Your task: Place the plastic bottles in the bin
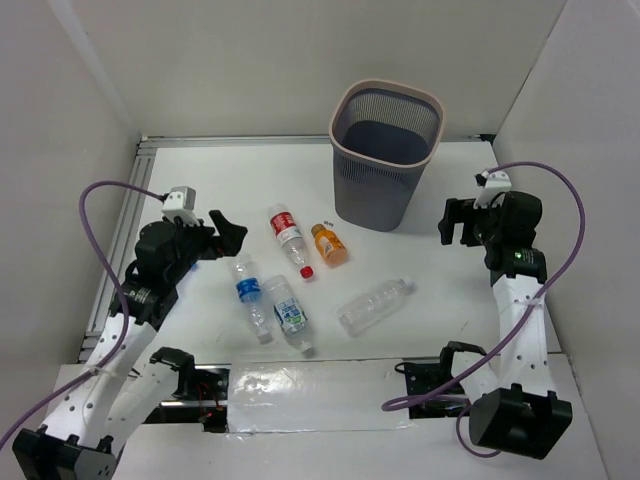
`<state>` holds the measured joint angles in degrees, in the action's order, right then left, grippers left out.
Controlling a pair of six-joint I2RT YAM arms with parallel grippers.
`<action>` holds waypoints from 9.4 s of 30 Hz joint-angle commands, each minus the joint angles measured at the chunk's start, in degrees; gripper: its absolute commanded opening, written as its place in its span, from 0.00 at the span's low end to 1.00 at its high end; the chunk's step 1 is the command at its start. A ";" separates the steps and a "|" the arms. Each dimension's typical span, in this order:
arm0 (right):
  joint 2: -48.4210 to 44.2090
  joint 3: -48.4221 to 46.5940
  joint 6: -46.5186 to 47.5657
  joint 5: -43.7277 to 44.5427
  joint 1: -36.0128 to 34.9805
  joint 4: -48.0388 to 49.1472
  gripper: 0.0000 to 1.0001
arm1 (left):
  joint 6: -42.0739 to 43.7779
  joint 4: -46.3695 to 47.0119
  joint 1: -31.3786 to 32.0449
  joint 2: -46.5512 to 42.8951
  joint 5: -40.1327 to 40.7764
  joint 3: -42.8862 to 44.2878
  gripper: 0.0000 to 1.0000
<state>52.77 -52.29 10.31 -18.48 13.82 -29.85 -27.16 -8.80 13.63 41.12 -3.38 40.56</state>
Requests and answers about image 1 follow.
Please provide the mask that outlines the orange juice bottle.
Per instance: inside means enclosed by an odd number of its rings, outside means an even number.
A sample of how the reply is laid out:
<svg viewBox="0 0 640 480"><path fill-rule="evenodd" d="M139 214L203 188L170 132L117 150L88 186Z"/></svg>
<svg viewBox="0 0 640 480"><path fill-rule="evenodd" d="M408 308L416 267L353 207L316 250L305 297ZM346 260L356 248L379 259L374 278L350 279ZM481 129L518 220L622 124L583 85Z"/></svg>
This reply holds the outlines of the orange juice bottle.
<svg viewBox="0 0 640 480"><path fill-rule="evenodd" d="M347 262L348 251L338 236L323 224L311 228L316 249L329 267L337 267Z"/></svg>

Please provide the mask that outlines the clear unlabelled plastic bottle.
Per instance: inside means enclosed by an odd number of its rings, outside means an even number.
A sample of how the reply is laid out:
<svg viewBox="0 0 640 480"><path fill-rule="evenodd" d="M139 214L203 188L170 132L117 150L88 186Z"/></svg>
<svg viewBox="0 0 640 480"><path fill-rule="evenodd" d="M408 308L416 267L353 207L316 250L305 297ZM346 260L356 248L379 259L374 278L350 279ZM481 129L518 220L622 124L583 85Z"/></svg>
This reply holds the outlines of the clear unlabelled plastic bottle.
<svg viewBox="0 0 640 480"><path fill-rule="evenodd" d="M339 307L338 321L350 337L358 337L398 311L414 290L410 279L387 280Z"/></svg>

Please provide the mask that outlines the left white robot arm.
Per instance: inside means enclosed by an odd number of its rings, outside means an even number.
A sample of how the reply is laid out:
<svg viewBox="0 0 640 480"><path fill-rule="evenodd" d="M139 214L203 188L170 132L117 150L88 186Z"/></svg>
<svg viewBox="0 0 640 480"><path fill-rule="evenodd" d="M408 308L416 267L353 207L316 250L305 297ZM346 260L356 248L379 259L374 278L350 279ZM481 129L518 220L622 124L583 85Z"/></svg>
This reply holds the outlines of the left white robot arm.
<svg viewBox="0 0 640 480"><path fill-rule="evenodd" d="M248 230L218 210L211 225L192 225L182 215L143 227L122 291L81 381L60 393L57 407L35 430L24 428L12 451L28 479L110 479L129 437L166 398L196 390L192 354L161 347L131 370L156 337L178 300L177 286L200 260L236 256Z"/></svg>

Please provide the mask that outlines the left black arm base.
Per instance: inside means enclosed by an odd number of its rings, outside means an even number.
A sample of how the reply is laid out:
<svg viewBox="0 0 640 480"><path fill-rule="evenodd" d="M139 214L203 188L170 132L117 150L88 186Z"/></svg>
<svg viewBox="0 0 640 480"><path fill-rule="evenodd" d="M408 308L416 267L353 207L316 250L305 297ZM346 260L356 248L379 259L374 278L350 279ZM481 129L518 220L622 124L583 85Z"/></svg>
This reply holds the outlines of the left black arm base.
<svg viewBox="0 0 640 480"><path fill-rule="evenodd" d="M144 424L191 425L206 433L226 433L230 371L230 364L197 365L187 393L163 400Z"/></svg>

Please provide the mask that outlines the blue label clear bottle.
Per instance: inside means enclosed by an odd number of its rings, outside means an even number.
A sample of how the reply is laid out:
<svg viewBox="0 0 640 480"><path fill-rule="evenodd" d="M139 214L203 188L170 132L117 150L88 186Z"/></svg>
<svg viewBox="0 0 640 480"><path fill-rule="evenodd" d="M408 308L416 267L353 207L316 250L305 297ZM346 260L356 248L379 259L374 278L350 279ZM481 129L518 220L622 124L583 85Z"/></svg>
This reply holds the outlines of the blue label clear bottle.
<svg viewBox="0 0 640 480"><path fill-rule="evenodd" d="M260 344L270 343L272 334L267 325L262 289L257 278L255 263L250 255L241 254L232 258L230 269L238 299L246 310L254 336Z"/></svg>

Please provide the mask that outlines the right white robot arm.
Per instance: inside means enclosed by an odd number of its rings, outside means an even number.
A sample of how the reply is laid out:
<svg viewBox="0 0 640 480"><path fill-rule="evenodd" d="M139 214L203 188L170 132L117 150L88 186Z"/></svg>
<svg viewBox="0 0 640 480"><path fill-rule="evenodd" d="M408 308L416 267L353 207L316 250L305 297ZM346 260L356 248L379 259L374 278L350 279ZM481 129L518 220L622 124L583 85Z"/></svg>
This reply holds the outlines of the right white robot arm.
<svg viewBox="0 0 640 480"><path fill-rule="evenodd" d="M462 225L461 244L481 246L490 273L500 327L499 367L482 348L451 342L451 358L436 379L448 392L464 390L473 445L544 459L573 419L570 402L559 398L548 366L545 330L546 259L533 241L541 201L509 191L487 202L447 200L438 224L441 242L452 242Z"/></svg>

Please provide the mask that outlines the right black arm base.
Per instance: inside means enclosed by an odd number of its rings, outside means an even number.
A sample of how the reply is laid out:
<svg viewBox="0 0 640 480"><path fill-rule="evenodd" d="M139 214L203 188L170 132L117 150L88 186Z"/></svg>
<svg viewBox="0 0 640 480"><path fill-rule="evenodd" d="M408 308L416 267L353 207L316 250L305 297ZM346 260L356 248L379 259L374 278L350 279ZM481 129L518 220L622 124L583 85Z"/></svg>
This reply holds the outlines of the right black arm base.
<svg viewBox="0 0 640 480"><path fill-rule="evenodd" d="M394 370L404 378L407 395L419 396L447 383L481 358L482 355L475 352L454 352L451 358L441 357L438 361L402 361ZM460 413L467 417L469 411L464 412L464 408L469 405L469 399L464 386L470 386L473 395L489 393L499 386L497 371L489 363L483 365L466 378L463 385L456 384L436 399L410 407L409 418L455 418Z"/></svg>

